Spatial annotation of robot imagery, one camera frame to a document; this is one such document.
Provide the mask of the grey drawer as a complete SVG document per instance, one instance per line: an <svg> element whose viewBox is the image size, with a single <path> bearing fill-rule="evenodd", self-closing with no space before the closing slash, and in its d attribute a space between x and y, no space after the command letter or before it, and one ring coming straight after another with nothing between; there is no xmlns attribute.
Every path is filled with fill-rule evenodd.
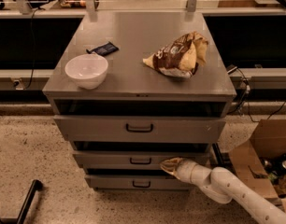
<svg viewBox="0 0 286 224"><path fill-rule="evenodd" d="M223 119L56 115L67 141L215 143Z"/></svg>
<svg viewBox="0 0 286 224"><path fill-rule="evenodd" d="M187 190L192 188L192 185L180 182L174 177L160 175L85 175L85 180L93 189Z"/></svg>
<svg viewBox="0 0 286 224"><path fill-rule="evenodd" d="M73 157L84 169L160 170L164 160L182 157L205 164L208 154L193 152L74 151Z"/></svg>

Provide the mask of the grey bottom drawer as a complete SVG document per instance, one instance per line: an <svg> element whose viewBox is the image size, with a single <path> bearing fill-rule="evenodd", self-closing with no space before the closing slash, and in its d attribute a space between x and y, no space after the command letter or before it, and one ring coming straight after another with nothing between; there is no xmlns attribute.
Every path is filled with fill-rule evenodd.
<svg viewBox="0 0 286 224"><path fill-rule="evenodd" d="M192 188L192 185L180 182L174 177L160 175L85 175L85 180L93 189L187 190Z"/></svg>

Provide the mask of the grey metal drawer cabinet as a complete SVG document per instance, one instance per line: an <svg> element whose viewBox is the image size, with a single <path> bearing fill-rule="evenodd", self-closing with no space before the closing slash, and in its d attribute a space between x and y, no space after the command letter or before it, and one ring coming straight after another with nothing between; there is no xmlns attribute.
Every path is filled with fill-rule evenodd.
<svg viewBox="0 0 286 224"><path fill-rule="evenodd" d="M191 31L211 34L200 13L100 12L83 20L44 87L56 115L223 119L236 96L213 42L206 64L190 78L166 77L142 60ZM113 42L119 50L107 56L105 81L93 90L76 86L65 74L66 63L87 48ZM214 143L135 143L68 141L74 151L147 151L209 153ZM161 170L84 169L85 175L168 176Z"/></svg>

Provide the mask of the grey top drawer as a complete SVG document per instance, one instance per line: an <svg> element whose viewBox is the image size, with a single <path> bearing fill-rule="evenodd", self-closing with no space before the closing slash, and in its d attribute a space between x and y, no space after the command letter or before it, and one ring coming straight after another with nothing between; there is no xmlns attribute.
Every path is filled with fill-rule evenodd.
<svg viewBox="0 0 286 224"><path fill-rule="evenodd" d="M56 115L67 141L215 143L223 119Z"/></svg>

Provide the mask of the black metal leg right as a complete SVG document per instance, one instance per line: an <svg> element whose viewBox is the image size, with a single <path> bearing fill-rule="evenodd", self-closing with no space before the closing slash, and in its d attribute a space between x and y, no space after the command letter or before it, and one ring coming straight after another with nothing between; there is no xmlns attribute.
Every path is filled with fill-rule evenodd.
<svg viewBox="0 0 286 224"><path fill-rule="evenodd" d="M219 145L217 143L214 143L214 144L212 144L212 148L213 148L213 151L214 151L218 165L220 167L225 167L225 163L224 163Z"/></svg>

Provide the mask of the black metal leg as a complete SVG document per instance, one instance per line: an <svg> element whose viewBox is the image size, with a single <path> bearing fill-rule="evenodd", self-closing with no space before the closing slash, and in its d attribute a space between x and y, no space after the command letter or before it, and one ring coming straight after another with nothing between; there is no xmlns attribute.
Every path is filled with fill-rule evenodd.
<svg viewBox="0 0 286 224"><path fill-rule="evenodd" d="M17 217L14 218L1 218L0 217L0 224L23 224L29 209L31 207L32 201L37 192L40 192L43 189L43 183L37 179L32 181L32 184L28 190L28 193L24 199L22 204L21 210Z"/></svg>
<svg viewBox="0 0 286 224"><path fill-rule="evenodd" d="M225 167L225 163L224 163L219 145L217 143L214 143L214 144L212 144L212 148L213 148L213 151L214 151L218 165L220 167Z"/></svg>

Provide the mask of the brown yellow chip bag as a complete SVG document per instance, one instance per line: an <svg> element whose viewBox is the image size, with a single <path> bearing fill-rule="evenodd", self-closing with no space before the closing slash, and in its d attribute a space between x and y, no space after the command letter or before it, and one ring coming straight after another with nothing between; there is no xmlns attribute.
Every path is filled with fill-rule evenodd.
<svg viewBox="0 0 286 224"><path fill-rule="evenodd" d="M199 65L206 64L208 44L204 36L190 32L145 58L143 63L168 77L190 78Z"/></svg>

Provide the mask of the white ceramic bowl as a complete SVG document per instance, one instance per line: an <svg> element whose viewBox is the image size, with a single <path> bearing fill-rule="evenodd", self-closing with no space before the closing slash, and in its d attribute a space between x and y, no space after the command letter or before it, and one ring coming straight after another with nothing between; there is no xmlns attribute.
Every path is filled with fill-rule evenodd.
<svg viewBox="0 0 286 224"><path fill-rule="evenodd" d="M83 54L65 65L65 73L80 88L97 88L106 78L107 60L97 54Z"/></svg>

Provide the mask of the dark blue snack bar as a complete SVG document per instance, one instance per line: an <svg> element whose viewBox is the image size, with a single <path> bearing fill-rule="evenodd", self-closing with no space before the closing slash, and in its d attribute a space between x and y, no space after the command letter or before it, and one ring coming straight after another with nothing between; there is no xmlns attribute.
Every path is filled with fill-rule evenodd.
<svg viewBox="0 0 286 224"><path fill-rule="evenodd" d="M108 54L111 54L115 51L118 51L119 48L116 47L114 44L112 44L111 42L107 42L106 44L104 45L101 45L99 47L96 47L94 49L91 49L91 50L86 50L86 52L88 54L93 54L93 53L96 53L100 56L107 56Z"/></svg>

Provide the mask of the black metal leg left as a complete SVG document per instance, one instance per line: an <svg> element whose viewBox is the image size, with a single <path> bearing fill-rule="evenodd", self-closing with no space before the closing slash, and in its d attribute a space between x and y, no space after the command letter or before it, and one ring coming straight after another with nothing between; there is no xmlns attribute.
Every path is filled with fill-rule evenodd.
<svg viewBox="0 0 286 224"><path fill-rule="evenodd" d="M40 192L43 189L43 183L37 179L32 181L32 184L28 190L28 193L24 199L22 204L21 210L17 217L14 218L1 218L0 217L0 224L23 224L29 209L31 207L32 201L37 192Z"/></svg>

